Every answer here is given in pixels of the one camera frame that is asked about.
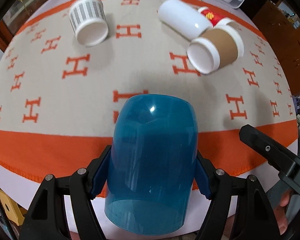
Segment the person's right hand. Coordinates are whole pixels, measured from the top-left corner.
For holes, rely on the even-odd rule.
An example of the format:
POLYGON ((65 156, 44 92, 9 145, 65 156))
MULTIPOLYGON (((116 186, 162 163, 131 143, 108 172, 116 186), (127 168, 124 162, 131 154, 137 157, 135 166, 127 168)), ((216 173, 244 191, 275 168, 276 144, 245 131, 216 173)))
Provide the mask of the person's right hand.
POLYGON ((285 231, 288 228, 288 220, 285 213, 285 208, 290 202, 290 198, 292 196, 292 190, 286 191, 280 201, 277 207, 274 209, 274 214, 276 217, 276 221, 279 227, 280 234, 282 235, 285 233, 285 231))

